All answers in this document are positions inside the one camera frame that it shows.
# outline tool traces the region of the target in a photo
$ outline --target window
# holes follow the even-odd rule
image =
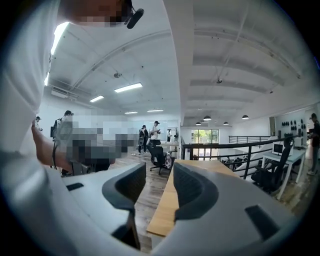
[[[219,143],[219,130],[191,130],[192,144],[217,144]],[[193,156],[199,161],[217,160],[219,150],[216,148],[195,148]]]

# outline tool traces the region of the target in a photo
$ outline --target ceiling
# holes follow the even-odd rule
[[[168,10],[160,0],[132,2],[145,11],[134,29],[67,27],[52,60],[47,91],[55,86],[78,102],[117,113],[178,113],[184,106],[185,126],[206,115],[220,126],[254,99],[305,79],[313,65],[293,22],[274,2],[193,0],[193,62],[182,103]],[[115,78],[115,73],[122,76]],[[114,91],[134,83],[143,87]],[[105,98],[89,103],[98,95]]]

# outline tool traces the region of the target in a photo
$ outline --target desk leg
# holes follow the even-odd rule
[[[304,169],[305,166],[305,154],[303,154],[302,158],[301,158],[301,164],[300,164],[300,168],[299,168],[299,172],[298,172],[298,176],[296,177],[295,183],[298,183],[301,173]]]
[[[292,163],[290,163],[289,166],[288,166],[288,170],[287,170],[287,172],[286,172],[286,176],[285,176],[284,181],[283,181],[283,184],[282,184],[282,186],[281,186],[280,193],[279,193],[278,196],[276,197],[276,199],[278,199],[278,200],[281,198],[282,194],[283,194],[284,191],[285,191],[286,185],[287,185],[288,180],[289,180],[291,168],[292,168]]]
[[[265,168],[266,158],[263,156],[261,168]]]
[[[151,247],[154,249],[164,238],[159,235],[151,234]]]

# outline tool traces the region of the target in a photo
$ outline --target black metal railing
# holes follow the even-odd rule
[[[284,141],[285,138],[281,138],[281,139],[273,139],[273,140],[267,140],[267,141],[258,141],[258,142],[250,142],[250,143],[231,143],[231,144],[182,144],[182,156],[181,159],[185,159],[186,157],[186,150],[188,150],[189,152],[189,159],[190,160],[199,160],[199,159],[203,159],[204,161],[206,159],[216,159],[221,161],[225,166],[230,166],[232,165],[234,167],[234,165],[238,165],[238,164],[244,164],[246,163],[245,168],[241,168],[241,169],[237,169],[233,171],[234,172],[240,172],[240,171],[245,171],[244,175],[241,175],[240,177],[243,177],[243,179],[245,180],[247,178],[248,175],[248,170],[256,168],[257,166],[261,166],[261,164],[257,164],[255,166],[251,166],[250,167],[250,162],[255,162],[255,161],[260,161],[262,159],[261,158],[257,158],[257,159],[251,159],[252,154],[256,154],[256,153],[261,153],[261,152],[267,152],[267,151],[271,151],[272,148],[269,149],[265,149],[265,150],[256,150],[256,151],[252,151],[253,147],[258,147],[260,148],[263,145],[267,145],[267,144],[272,144],[274,142],[282,142]],[[248,153],[241,153],[241,154],[227,154],[227,155],[204,155],[204,156],[198,156],[198,155],[194,155],[194,150],[195,149],[211,149],[210,153],[212,151],[212,149],[234,149],[234,148],[243,148],[243,147],[248,147]],[[242,159],[241,161],[228,161],[230,159],[230,157],[239,157],[239,156],[246,156],[244,159]]]
[[[229,144],[266,142],[270,136],[229,136]]]

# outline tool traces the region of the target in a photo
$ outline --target office chair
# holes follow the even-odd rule
[[[266,169],[257,166],[258,172],[251,176],[256,185],[267,193],[276,191],[282,185],[283,174],[288,169],[288,166],[285,165],[291,149],[290,139],[284,141],[284,146],[285,149],[282,152],[280,161],[271,161],[271,171],[268,171],[270,168]]]
[[[171,160],[172,160],[171,167],[167,168],[166,156],[164,155],[163,147],[162,146],[150,146],[150,145],[147,145],[146,147],[151,154],[151,162],[155,165],[154,167],[150,168],[150,171],[152,169],[159,168],[159,175],[160,175],[161,169],[166,169],[166,170],[171,171],[172,166],[174,165],[174,162],[175,162],[174,157],[171,158]]]

